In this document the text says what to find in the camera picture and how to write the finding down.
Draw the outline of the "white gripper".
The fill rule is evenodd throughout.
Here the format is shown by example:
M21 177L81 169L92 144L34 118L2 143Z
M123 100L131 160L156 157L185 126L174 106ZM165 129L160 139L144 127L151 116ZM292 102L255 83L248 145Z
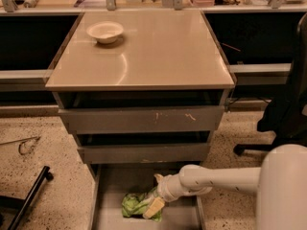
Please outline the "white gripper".
M150 219L155 216L165 206L165 201L173 202L178 200L184 193L184 188L177 174L163 176L155 173L153 176L157 182L157 193L160 197L155 197L148 205L143 214L144 219Z

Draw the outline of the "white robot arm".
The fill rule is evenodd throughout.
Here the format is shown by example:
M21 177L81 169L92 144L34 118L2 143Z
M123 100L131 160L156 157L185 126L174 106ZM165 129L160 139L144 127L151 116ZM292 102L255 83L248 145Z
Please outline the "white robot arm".
M143 217L167 202L199 196L212 188L256 195L256 230L307 230L307 148L287 144L271 150L254 168L207 169L186 165L157 179L157 196Z

